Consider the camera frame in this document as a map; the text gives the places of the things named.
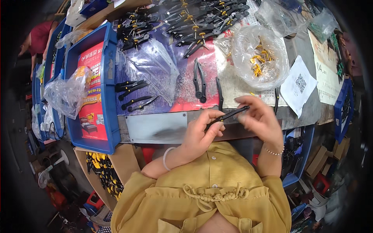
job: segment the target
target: bracelet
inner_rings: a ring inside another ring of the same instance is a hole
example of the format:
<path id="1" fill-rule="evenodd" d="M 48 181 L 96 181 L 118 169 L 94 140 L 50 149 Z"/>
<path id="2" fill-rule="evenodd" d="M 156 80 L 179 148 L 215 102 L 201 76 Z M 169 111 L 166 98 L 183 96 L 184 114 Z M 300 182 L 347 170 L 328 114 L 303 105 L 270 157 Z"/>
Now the bracelet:
<path id="1" fill-rule="evenodd" d="M 272 151 L 270 151 L 269 149 L 267 149 L 266 146 L 264 146 L 264 149 L 266 149 L 266 151 L 270 154 L 273 154 L 273 155 L 282 155 L 283 151 L 285 150 L 285 146 L 282 147 L 282 151 L 280 153 L 274 153 Z"/>
<path id="2" fill-rule="evenodd" d="M 163 155 L 163 166 L 164 166 L 165 169 L 167 169 L 167 171 L 171 171 L 171 169 L 169 169 L 169 168 L 166 166 L 166 155 L 167 155 L 167 153 L 168 153 L 170 150 L 172 150 L 172 149 L 176 149 L 176 147 L 170 147 L 170 148 L 168 148 L 168 149 L 166 150 L 166 152 L 164 153 L 164 155 Z"/>

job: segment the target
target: knotted drawstring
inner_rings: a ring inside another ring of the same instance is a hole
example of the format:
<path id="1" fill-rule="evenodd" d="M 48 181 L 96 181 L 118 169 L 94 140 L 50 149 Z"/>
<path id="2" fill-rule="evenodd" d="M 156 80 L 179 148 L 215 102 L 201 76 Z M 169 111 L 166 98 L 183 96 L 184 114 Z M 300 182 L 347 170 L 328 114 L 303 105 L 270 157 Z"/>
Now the knotted drawstring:
<path id="1" fill-rule="evenodd" d="M 237 183 L 237 188 L 234 192 L 228 192 L 224 195 L 218 193 L 214 196 L 207 195 L 205 193 L 197 194 L 196 189 L 193 189 L 190 185 L 184 185 L 183 190 L 184 192 L 190 196 L 191 198 L 196 199 L 197 206 L 203 212 L 209 212 L 213 210 L 213 206 L 209 202 L 216 202 L 216 201 L 230 201 L 234 199 L 245 199 L 249 195 L 249 190 L 247 188 L 241 188 L 241 183 Z"/>

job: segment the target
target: yellow blouse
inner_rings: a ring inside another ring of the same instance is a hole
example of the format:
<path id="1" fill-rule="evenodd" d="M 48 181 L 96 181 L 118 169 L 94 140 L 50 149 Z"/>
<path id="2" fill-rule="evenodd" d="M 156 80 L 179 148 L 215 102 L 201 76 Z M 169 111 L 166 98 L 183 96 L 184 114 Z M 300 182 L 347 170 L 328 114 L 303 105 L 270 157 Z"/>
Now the yellow blouse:
<path id="1" fill-rule="evenodd" d="M 241 233 L 290 232 L 291 213 L 278 177 L 260 179 L 228 142 L 151 179 L 134 172 L 111 219 L 113 233 L 193 233 L 218 210 Z"/>

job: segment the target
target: red advertisement flyer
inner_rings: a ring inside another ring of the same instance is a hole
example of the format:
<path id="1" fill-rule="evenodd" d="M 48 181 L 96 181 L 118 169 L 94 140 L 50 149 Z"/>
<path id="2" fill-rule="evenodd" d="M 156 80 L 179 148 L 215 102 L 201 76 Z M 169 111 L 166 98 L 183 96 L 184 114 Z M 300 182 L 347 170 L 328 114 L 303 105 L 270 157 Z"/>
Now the red advertisement flyer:
<path id="1" fill-rule="evenodd" d="M 91 86 L 87 98 L 79 112 L 83 138 L 107 141 L 104 115 L 101 102 L 101 55 L 104 42 L 101 42 L 80 55 L 78 67 L 87 66 L 92 71 Z"/>

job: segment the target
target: blue tray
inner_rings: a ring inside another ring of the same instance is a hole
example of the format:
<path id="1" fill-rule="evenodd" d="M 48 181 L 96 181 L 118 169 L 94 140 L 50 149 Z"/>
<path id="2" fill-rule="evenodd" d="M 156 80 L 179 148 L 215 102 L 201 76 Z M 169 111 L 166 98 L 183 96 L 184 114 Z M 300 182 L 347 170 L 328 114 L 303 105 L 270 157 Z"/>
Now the blue tray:
<path id="1" fill-rule="evenodd" d="M 348 113 L 347 119 L 342 122 L 342 108 L 346 98 L 350 99 L 351 109 Z M 343 137 L 345 136 L 348 125 L 352 119 L 354 113 L 354 95 L 352 93 L 352 82 L 351 78 L 345 79 L 342 85 L 341 92 L 339 93 L 338 99 L 334 105 L 334 124 L 335 124 L 335 139 L 340 144 Z"/>
<path id="2" fill-rule="evenodd" d="M 36 78 L 36 71 L 38 70 L 39 66 L 40 66 L 40 64 L 36 64 L 36 66 L 34 68 L 34 71 L 33 71 L 34 75 L 33 75 L 33 79 L 32 79 L 32 104 L 33 104 L 34 108 L 35 108 L 36 105 L 40 106 L 40 112 L 37 113 L 37 117 L 38 117 L 38 128 L 39 128 L 39 132 L 40 132 L 40 135 L 41 135 L 41 140 L 39 140 L 39 139 L 38 140 L 41 143 L 43 143 L 44 141 L 48 140 L 48 137 L 47 137 L 46 132 L 40 130 L 40 123 L 44 122 L 45 111 L 43 109 L 44 103 L 41 101 L 41 98 L 40 98 L 40 80 L 38 78 Z"/>
<path id="3" fill-rule="evenodd" d="M 58 38 L 58 35 L 59 33 L 61 33 L 61 37 L 62 38 L 62 34 L 64 33 L 64 35 L 67 34 L 69 28 L 68 27 L 65 27 L 65 20 L 66 18 L 64 18 L 62 20 L 62 22 L 60 22 L 60 24 L 56 27 L 56 29 L 53 31 L 52 33 L 52 36 L 50 38 L 50 43 L 49 43 L 49 47 L 48 47 L 48 52 L 47 52 L 47 58 L 46 58 L 46 62 L 45 62 L 45 70 L 44 70 L 44 77 L 43 77 L 43 83 L 44 85 L 49 83 L 51 80 L 54 79 L 54 77 L 57 77 L 58 74 L 60 73 L 60 70 L 61 70 L 61 66 L 62 66 L 62 61 L 60 61 L 59 64 L 57 64 L 57 52 L 56 51 L 56 57 L 55 57 L 55 63 L 54 63 L 54 74 L 53 76 L 51 77 L 51 67 L 52 67 L 52 62 L 53 62 L 53 51 L 54 51 L 54 44 L 56 43 L 56 40 Z"/>
<path id="4" fill-rule="evenodd" d="M 302 151 L 300 153 L 300 157 L 303 157 L 302 163 L 301 163 L 301 169 L 299 169 L 296 174 L 288 174 L 285 177 L 285 179 L 282 181 L 283 187 L 289 186 L 297 182 L 303 173 L 305 163 L 307 162 L 308 155 L 310 153 L 313 133 L 315 132 L 315 125 L 308 125 L 304 127 L 304 131 L 305 132 L 304 132 L 304 138 L 303 138 Z"/>
<path id="5" fill-rule="evenodd" d="M 80 14 L 91 17 L 97 12 L 105 9 L 108 5 L 109 3 L 106 0 L 91 0 L 90 3 L 83 5 Z"/>
<path id="6" fill-rule="evenodd" d="M 106 23 L 74 44 L 68 51 L 65 62 L 65 78 L 68 79 L 78 67 L 80 54 L 87 49 L 104 42 L 101 58 L 101 100 L 107 133 L 107 141 L 82 138 L 82 127 L 77 117 L 66 118 L 71 141 L 74 146 L 90 149 L 104 154 L 113 154 L 120 143 L 119 123 L 115 106 L 115 58 L 117 38 L 111 23 Z"/>
<path id="7" fill-rule="evenodd" d="M 67 24 L 63 24 L 60 39 L 71 31 L 72 31 L 72 27 L 70 27 Z M 58 75 L 60 73 L 62 74 L 62 76 L 65 75 L 64 67 L 62 67 L 63 60 L 65 59 L 65 50 L 66 50 L 66 45 L 62 48 L 57 49 L 56 59 L 55 59 L 55 62 L 54 62 L 54 75 L 52 76 L 52 78 L 47 83 L 50 83 L 53 80 L 55 80 L 55 78 L 58 77 Z M 57 138 L 59 139 L 63 136 L 64 130 L 63 130 L 62 125 L 60 123 L 60 119 L 58 117 L 58 112 L 54 108 L 52 109 L 52 115 L 53 115 L 53 121 L 54 121 L 54 131 L 56 132 Z"/>

